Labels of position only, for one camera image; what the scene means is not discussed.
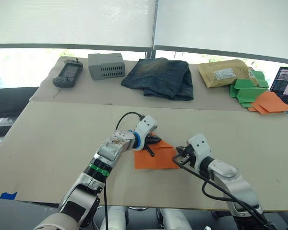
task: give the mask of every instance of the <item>handheld device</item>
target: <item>handheld device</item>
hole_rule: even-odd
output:
[[[64,61],[65,66],[60,74],[52,79],[53,84],[60,88],[70,88],[76,83],[78,76],[83,69],[83,63],[76,60],[68,59]]]

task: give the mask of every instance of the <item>white roller blind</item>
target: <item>white roller blind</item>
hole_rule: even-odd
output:
[[[147,49],[155,0],[0,0],[0,44]]]
[[[154,49],[288,62],[288,0],[159,0]]]

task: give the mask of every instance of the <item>denim jeans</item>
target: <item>denim jeans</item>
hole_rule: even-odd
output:
[[[143,89],[144,96],[193,100],[191,72],[185,61],[169,61],[163,57],[140,59],[121,85]]]

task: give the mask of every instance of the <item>green paper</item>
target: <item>green paper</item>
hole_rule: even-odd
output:
[[[234,88],[234,85],[231,85],[231,86],[230,86],[230,88],[229,88],[229,94],[230,94],[231,97],[236,98],[238,92],[239,92],[239,90],[236,90],[236,89]]]
[[[249,103],[249,102],[242,102],[242,103],[241,103],[241,106],[242,106],[243,108],[253,108],[253,106],[252,106],[251,103]]]
[[[269,88],[269,84],[264,79],[264,73],[262,73],[261,71],[255,71],[255,70],[252,70],[252,73],[254,74],[255,78],[257,78],[259,82],[259,87]]]
[[[235,89],[240,90],[240,89],[245,89],[245,88],[251,88],[253,87],[253,83],[251,80],[248,79],[237,79],[235,83]]]
[[[259,88],[259,87],[241,89],[237,94],[237,98],[239,103],[255,102],[256,98],[266,90],[267,89],[265,88]]]

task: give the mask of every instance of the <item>orange paper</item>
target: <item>orange paper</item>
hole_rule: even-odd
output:
[[[260,94],[255,102],[268,112],[288,111],[288,104],[284,103],[274,92]]]
[[[176,155],[173,146],[161,140],[159,143],[148,145],[155,153],[151,157],[146,150],[133,151],[135,169],[178,169],[179,166],[172,161]]]
[[[262,108],[257,102],[251,103],[251,105],[260,113],[260,114],[269,114],[267,110]]]
[[[249,111],[258,112],[255,108],[248,108]]]

